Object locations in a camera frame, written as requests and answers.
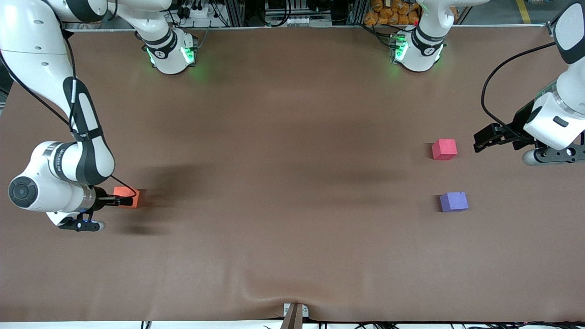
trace yellow tape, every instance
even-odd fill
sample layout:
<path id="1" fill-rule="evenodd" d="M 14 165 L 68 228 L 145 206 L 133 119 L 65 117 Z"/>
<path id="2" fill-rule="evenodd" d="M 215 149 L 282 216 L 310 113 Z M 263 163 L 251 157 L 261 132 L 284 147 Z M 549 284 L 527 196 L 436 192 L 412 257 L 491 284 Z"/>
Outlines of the yellow tape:
<path id="1" fill-rule="evenodd" d="M 530 21 L 530 16 L 528 16 L 528 10 L 526 9 L 526 4 L 524 0 L 516 0 L 516 4 L 518 4 L 518 9 L 520 10 L 520 15 L 522 16 L 522 21 L 524 24 L 532 23 Z"/>

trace blue cube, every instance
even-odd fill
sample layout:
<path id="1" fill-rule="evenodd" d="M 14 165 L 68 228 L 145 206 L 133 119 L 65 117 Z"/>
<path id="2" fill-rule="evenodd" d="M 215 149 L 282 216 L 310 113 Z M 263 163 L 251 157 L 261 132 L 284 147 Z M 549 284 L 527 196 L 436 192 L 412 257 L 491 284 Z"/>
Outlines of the blue cube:
<path id="1" fill-rule="evenodd" d="M 444 213 L 456 213 L 469 209 L 465 192 L 448 192 L 440 197 Z"/>

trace table surface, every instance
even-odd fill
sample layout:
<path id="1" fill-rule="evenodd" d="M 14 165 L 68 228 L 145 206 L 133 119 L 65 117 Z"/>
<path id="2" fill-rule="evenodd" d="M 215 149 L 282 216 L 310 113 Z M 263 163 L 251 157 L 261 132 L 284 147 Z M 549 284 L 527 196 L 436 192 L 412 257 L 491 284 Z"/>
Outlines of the table surface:
<path id="1" fill-rule="evenodd" d="M 485 78 L 544 28 L 453 29 L 420 74 L 361 29 L 211 31 L 176 76 L 131 33 L 71 42 L 142 204 L 96 213 L 92 234 L 0 197 L 1 321 L 272 318 L 291 301 L 323 321 L 585 319 L 583 165 L 472 146 Z M 565 69 L 554 48 L 518 59 L 487 106 L 510 121 Z M 429 157 L 438 138 L 455 159 Z M 15 86 L 0 140 L 7 187 L 38 143 L 72 139 Z M 439 212 L 448 191 L 470 209 Z"/>

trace orange block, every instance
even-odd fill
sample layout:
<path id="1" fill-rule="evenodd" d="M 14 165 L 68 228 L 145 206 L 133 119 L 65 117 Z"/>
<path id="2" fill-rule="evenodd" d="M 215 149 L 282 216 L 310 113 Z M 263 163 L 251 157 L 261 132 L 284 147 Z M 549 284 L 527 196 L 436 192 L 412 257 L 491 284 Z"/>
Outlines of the orange block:
<path id="1" fill-rule="evenodd" d="M 132 205 L 120 205 L 120 208 L 137 208 L 138 207 L 138 197 L 140 196 L 140 191 L 138 189 L 134 189 L 136 191 L 136 196 L 132 198 Z M 115 196 L 120 197 L 129 197 L 134 194 L 134 192 L 127 188 L 126 186 L 116 186 L 113 188 L 113 194 Z"/>

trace cube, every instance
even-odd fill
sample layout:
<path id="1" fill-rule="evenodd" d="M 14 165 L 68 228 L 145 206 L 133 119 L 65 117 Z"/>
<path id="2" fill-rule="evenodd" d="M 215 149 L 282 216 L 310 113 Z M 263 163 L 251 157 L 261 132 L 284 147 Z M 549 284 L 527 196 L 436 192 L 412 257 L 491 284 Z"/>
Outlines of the cube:
<path id="1" fill-rule="evenodd" d="M 469 209 L 465 192 L 448 192 L 440 196 L 444 213 L 456 213 Z"/>
<path id="2" fill-rule="evenodd" d="M 118 206 L 119 208 L 137 208 L 138 207 L 138 197 L 140 197 L 140 191 L 138 189 L 136 190 L 136 196 L 134 196 L 132 198 L 132 205 L 120 205 Z M 113 194 L 115 196 L 120 196 L 120 197 L 129 197 L 132 194 L 134 194 L 134 192 L 132 192 L 131 189 L 125 187 L 125 186 L 116 186 L 113 188 Z"/>
<path id="3" fill-rule="evenodd" d="M 437 139 L 432 149 L 435 160 L 451 160 L 457 155 L 457 145 L 455 145 L 454 139 Z"/>

